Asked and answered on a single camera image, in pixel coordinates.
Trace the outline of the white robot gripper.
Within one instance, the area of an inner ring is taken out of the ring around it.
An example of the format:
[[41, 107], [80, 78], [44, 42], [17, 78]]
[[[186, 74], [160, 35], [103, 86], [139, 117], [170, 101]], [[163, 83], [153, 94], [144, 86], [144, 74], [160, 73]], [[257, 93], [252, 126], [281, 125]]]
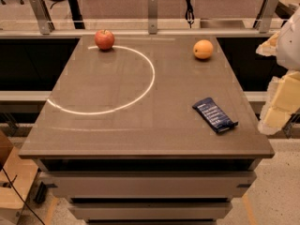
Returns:
[[281, 131], [300, 109], [300, 8], [276, 32], [256, 49], [262, 56], [277, 56], [277, 63], [289, 70], [281, 78], [273, 77], [262, 106], [258, 130], [265, 135]]

